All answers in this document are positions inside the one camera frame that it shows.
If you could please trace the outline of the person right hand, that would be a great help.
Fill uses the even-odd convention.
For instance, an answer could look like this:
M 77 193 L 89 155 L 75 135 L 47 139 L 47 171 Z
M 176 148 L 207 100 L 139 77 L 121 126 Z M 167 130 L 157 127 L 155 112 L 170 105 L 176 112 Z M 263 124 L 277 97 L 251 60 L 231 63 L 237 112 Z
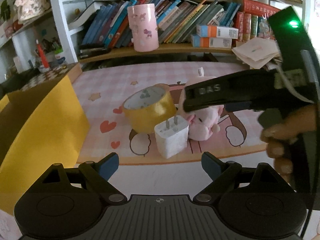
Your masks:
M 297 135 L 316 130 L 316 106 L 308 105 L 291 113 L 279 124 L 263 129 L 260 140 L 267 143 L 266 153 L 273 159 L 274 169 L 288 183 L 293 171 L 292 161 L 284 158 L 286 142 Z

